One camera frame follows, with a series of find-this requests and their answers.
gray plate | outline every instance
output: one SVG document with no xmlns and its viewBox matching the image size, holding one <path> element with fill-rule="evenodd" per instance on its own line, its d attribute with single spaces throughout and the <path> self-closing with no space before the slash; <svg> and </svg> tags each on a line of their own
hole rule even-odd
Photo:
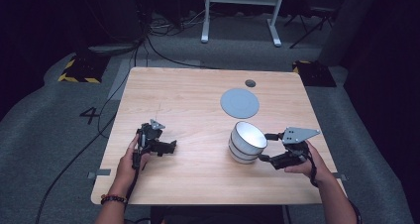
<svg viewBox="0 0 420 224">
<path fill-rule="evenodd" d="M 257 114 L 260 108 L 256 96 L 242 88 L 226 91 L 220 99 L 223 110 L 234 118 L 245 119 Z"/>
</svg>

bowl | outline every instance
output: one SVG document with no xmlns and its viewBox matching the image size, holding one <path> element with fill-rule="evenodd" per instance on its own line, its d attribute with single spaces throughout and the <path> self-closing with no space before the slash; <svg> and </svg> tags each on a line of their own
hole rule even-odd
<svg viewBox="0 0 420 224">
<path fill-rule="evenodd" d="M 242 164 L 254 162 L 267 145 L 266 138 L 260 129 L 248 122 L 238 122 L 229 139 L 229 150 L 232 158 Z"/>
</svg>

wrist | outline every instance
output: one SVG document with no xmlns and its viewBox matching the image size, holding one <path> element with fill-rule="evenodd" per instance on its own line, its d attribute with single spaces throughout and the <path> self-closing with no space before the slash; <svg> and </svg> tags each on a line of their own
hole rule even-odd
<svg viewBox="0 0 420 224">
<path fill-rule="evenodd" d="M 109 188 L 108 194 L 126 196 L 128 190 L 129 190 L 129 187 L 126 187 L 125 185 L 114 182 Z"/>
<path fill-rule="evenodd" d="M 322 185 L 325 183 L 329 183 L 331 181 L 335 181 L 336 179 L 334 178 L 333 174 L 330 171 L 326 170 L 326 171 L 318 171 L 317 174 L 315 175 L 315 180 L 318 185 Z"/>
</svg>

beaded bracelet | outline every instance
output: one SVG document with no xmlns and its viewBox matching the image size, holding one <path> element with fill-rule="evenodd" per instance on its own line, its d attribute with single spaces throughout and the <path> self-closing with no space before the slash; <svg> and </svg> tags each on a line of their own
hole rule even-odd
<svg viewBox="0 0 420 224">
<path fill-rule="evenodd" d="M 102 198 L 101 200 L 102 205 L 107 201 L 119 201 L 124 204 L 127 204 L 128 202 L 126 197 L 120 197 L 118 195 L 113 195 L 113 194 L 102 194 L 101 198 Z"/>
</svg>

person's right hand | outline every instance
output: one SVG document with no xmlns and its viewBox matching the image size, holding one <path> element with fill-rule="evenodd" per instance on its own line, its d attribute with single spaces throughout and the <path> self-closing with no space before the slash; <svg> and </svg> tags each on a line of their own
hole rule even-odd
<svg viewBox="0 0 420 224">
<path fill-rule="evenodd" d="M 117 174 L 115 175 L 114 182 L 110 188 L 111 194 L 119 194 L 125 196 L 129 190 L 134 178 L 136 171 L 132 168 L 133 164 L 133 153 L 135 152 L 135 146 L 139 140 L 139 134 L 133 139 L 127 148 L 126 154 L 120 158 L 120 162 L 117 167 Z M 144 168 L 150 158 L 149 153 L 142 154 L 140 161 L 140 170 Z"/>
<path fill-rule="evenodd" d="M 324 163 L 324 160 L 319 155 L 318 151 L 312 146 L 309 141 L 306 141 L 309 147 L 309 152 L 312 155 L 315 167 L 317 168 L 317 174 L 315 175 L 315 180 L 317 182 L 325 180 L 332 176 L 331 172 L 328 170 L 327 166 Z M 284 169 L 285 172 L 294 172 L 294 173 L 303 173 L 307 177 L 311 176 L 312 164 L 309 160 L 306 160 L 303 164 L 293 167 L 287 167 Z"/>
</svg>

